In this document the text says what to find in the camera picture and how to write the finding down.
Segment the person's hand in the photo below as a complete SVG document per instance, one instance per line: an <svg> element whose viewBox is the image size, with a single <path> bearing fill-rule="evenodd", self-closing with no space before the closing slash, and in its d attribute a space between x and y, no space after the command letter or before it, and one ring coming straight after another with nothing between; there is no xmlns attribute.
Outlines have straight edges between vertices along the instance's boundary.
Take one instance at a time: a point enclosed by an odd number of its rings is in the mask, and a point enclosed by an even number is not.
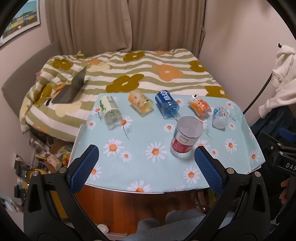
<svg viewBox="0 0 296 241"><path fill-rule="evenodd" d="M290 186L290 178L281 182L281 187L284 188L283 192L280 194L279 199L281 200L281 204L287 203L287 193Z"/></svg>

